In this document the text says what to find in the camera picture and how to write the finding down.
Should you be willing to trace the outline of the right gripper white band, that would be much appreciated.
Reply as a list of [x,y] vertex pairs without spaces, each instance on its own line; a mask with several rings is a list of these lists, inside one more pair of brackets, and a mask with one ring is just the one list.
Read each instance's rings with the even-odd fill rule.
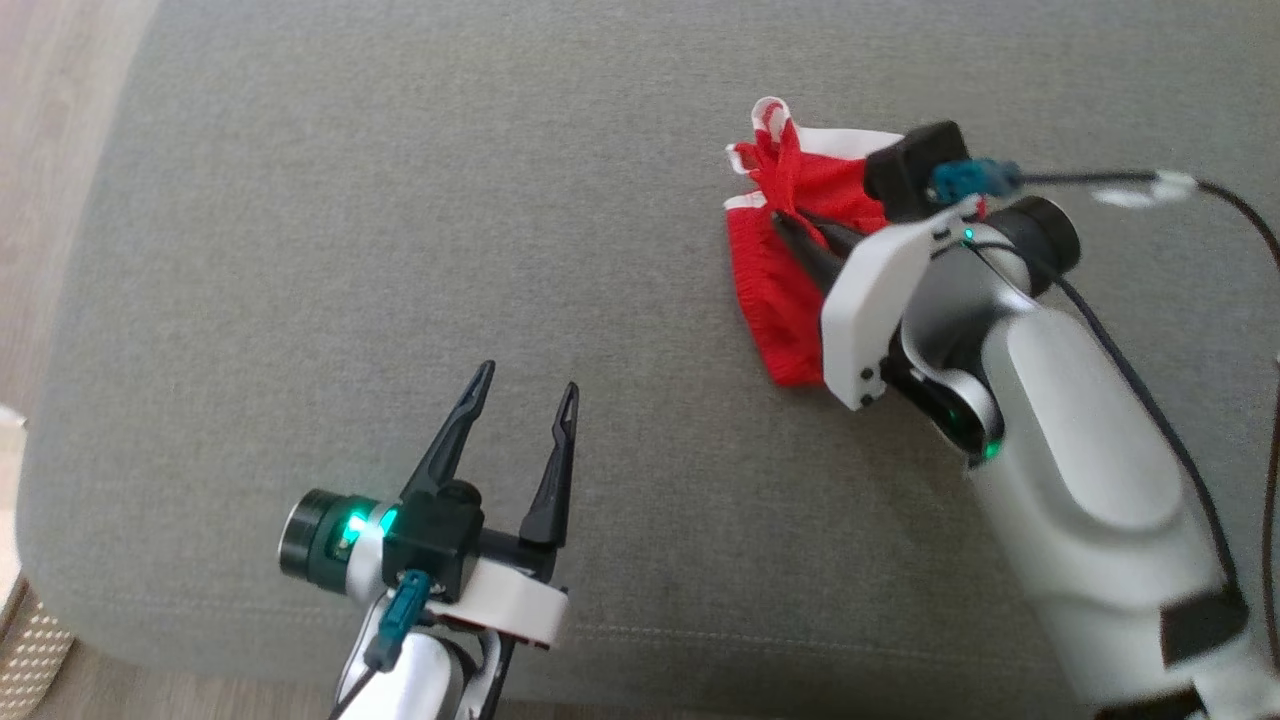
[[845,407],[856,411],[882,396],[878,366],[934,252],[956,243],[964,219],[983,205],[982,196],[970,195],[923,222],[892,224],[867,238],[814,213],[773,213],[774,232],[826,297],[823,382]]

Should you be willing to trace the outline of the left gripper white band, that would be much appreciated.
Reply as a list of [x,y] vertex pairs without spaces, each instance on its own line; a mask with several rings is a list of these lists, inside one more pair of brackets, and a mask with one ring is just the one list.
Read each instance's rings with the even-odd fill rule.
[[[399,498],[436,495],[454,479],[474,423],[481,416],[497,363],[481,363],[413,469]],[[580,391],[570,382],[552,425],[553,450],[518,537],[483,530],[477,559],[457,600],[434,597],[428,611],[452,626],[494,630],[544,650],[561,643],[568,592],[552,577],[570,523]]]

